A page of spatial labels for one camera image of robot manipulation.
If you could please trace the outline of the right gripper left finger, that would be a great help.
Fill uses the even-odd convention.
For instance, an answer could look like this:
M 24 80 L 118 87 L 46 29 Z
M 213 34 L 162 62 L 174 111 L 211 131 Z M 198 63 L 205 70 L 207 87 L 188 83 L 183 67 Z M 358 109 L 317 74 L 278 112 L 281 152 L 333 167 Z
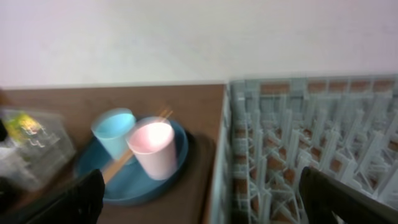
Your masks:
M 95 169 L 28 206 L 27 223 L 96 224 L 103 208 L 104 180 Z

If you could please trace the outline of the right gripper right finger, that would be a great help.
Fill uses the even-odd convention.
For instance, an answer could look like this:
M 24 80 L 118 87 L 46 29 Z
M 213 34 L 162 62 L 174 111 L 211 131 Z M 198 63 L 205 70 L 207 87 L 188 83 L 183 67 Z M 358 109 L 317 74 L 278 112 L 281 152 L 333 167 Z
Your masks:
M 299 192 L 309 224 L 397 224 L 397 210 L 332 179 L 313 167 L 304 167 Z

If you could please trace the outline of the light blue cup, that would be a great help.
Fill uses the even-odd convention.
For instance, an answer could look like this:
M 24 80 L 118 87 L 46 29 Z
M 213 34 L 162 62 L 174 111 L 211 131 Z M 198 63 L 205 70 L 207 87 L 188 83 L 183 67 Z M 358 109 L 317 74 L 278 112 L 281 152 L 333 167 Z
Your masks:
M 136 118 L 127 108 L 109 110 L 95 119 L 91 130 L 113 160 L 128 150 L 126 136 L 135 126 Z

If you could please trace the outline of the green yellow snack wrapper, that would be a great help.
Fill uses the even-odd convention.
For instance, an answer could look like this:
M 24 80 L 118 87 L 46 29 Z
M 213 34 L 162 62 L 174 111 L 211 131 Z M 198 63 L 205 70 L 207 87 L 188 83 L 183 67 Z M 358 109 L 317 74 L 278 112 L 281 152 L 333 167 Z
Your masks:
M 39 145 L 40 133 L 44 132 L 43 126 L 27 113 L 10 118 L 5 122 L 6 130 L 16 144 L 29 142 L 32 145 Z

